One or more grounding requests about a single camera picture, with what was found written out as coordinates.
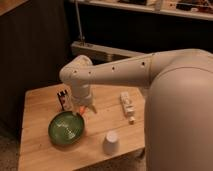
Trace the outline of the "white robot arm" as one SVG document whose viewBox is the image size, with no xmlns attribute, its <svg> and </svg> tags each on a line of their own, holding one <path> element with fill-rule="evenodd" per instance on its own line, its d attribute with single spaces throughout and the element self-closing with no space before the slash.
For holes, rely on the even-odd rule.
<svg viewBox="0 0 213 171">
<path fill-rule="evenodd" d="M 213 53 L 171 50 L 99 65 L 80 55 L 60 79 L 76 105 L 88 102 L 92 84 L 147 87 L 147 171 L 213 171 Z"/>
</svg>

